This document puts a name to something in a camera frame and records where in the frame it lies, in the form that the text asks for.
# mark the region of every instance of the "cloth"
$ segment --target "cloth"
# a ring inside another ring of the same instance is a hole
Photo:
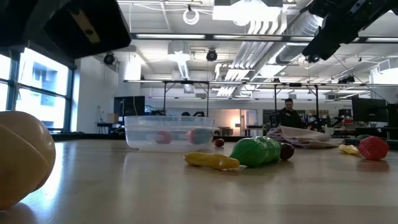
[[[285,126],[271,129],[267,137],[278,141],[286,141],[294,146],[306,147],[309,149],[338,147],[344,143],[344,139],[332,139],[328,134]]]
[[[280,124],[281,126],[304,128],[303,121],[295,110],[288,111],[286,108],[283,108],[279,111],[277,119],[277,124]]]

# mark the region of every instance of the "wooden table surface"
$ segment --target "wooden table surface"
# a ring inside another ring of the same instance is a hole
[[[229,155],[233,144],[217,153]],[[57,143],[46,184],[0,223],[394,223],[398,153],[372,162],[337,149],[297,149],[262,169],[189,167],[182,154],[124,141]]]

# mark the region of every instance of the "laboratory room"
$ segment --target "laboratory room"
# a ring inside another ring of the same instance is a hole
[[[397,223],[398,1],[0,4],[0,223]]]

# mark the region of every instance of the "cardboard box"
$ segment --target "cardboard box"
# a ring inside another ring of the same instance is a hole
[[[108,113],[106,114],[106,122],[117,124],[119,123],[119,115],[115,113]]]

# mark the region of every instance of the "ceiling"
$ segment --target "ceiling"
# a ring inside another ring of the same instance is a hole
[[[310,0],[296,0],[297,5],[290,7],[287,11],[288,23],[291,22],[305,7]],[[211,14],[213,0],[202,1],[202,6],[192,6],[193,9],[207,10]],[[195,25],[188,25],[183,21],[184,9],[187,7],[151,4],[138,6],[132,4],[121,4],[121,10],[127,23],[131,26],[131,32],[137,33],[189,33],[189,34],[245,34],[249,26],[237,26],[232,21],[214,21],[209,14],[200,13],[200,19]],[[398,17],[388,12],[379,18],[374,24],[362,31],[360,35],[379,35],[397,36]],[[145,65],[142,67],[142,74],[146,79],[156,78],[158,74],[167,75],[172,70],[178,70],[176,62],[168,60],[167,47],[170,41],[166,40],[133,40],[131,45],[136,47]],[[223,42],[223,41],[187,41],[190,48],[191,60],[187,62],[189,70],[208,70],[213,72],[217,63],[232,61],[235,59],[242,42]],[[207,62],[206,53],[208,49],[214,48],[218,53],[218,61]],[[283,75],[277,76],[282,82],[304,82],[308,78],[314,82],[327,82],[333,75],[337,75],[346,70],[353,69],[356,76],[361,81],[368,81],[369,68],[376,66],[388,57],[398,55],[398,45],[394,44],[349,44],[343,45],[329,60],[312,64],[308,69],[308,64],[303,57],[299,57],[291,66],[283,70]],[[128,50],[116,54],[120,60],[128,59]]]

